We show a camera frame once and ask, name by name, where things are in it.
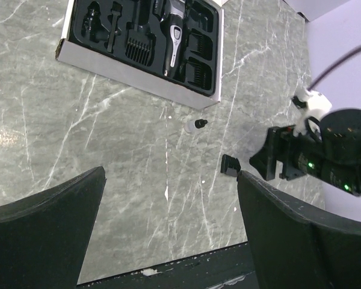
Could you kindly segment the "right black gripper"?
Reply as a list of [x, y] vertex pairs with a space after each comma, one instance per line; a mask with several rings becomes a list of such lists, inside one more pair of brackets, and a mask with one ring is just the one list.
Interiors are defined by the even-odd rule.
[[283, 164], [280, 178], [287, 181], [313, 176], [353, 196], [361, 196], [361, 110], [343, 109], [321, 120], [308, 117], [319, 132], [293, 135], [294, 126], [270, 127], [263, 147], [250, 158], [261, 177], [275, 178], [276, 164]]

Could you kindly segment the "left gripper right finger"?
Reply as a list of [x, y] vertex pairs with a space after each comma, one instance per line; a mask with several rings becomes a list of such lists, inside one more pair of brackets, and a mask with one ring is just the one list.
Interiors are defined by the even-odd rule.
[[260, 288], [361, 288], [361, 222], [317, 208], [246, 171], [237, 181]]

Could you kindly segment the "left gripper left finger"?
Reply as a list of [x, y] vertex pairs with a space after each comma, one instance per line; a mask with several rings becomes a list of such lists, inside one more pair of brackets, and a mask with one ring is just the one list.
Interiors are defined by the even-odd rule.
[[75, 288], [104, 188], [99, 166], [0, 206], [0, 288]]

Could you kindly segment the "black clipper comb guard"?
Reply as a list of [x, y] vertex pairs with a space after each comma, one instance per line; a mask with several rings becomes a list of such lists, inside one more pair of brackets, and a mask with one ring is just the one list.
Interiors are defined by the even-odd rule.
[[220, 172], [222, 174], [236, 178], [240, 171], [241, 171], [241, 165], [237, 158], [231, 157], [230, 155], [227, 154], [222, 155], [221, 168], [220, 168]]

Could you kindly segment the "small black cap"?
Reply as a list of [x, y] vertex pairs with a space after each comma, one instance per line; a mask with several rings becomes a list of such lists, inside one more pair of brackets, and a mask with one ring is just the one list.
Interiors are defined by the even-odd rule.
[[207, 124], [208, 121], [206, 119], [191, 120], [185, 124], [184, 130], [192, 134], [204, 128]]

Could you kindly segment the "white box with black tray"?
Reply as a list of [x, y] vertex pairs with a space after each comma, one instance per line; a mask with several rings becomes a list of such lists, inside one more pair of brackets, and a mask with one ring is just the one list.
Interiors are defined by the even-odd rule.
[[217, 1], [69, 1], [55, 58], [198, 110], [221, 101]]

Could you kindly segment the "black silver hair clipper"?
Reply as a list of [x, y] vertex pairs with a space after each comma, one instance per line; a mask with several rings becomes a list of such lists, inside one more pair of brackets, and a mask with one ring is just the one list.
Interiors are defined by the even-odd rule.
[[174, 78], [179, 64], [185, 13], [186, 1], [165, 1], [164, 15], [162, 17], [163, 33], [166, 38], [163, 73], [164, 76], [169, 78]]

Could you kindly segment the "small black cylinder attachment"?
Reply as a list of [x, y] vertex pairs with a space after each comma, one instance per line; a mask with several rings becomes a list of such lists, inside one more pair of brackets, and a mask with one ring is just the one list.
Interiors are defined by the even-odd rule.
[[153, 0], [153, 15], [159, 20], [162, 21], [164, 14], [165, 0]]

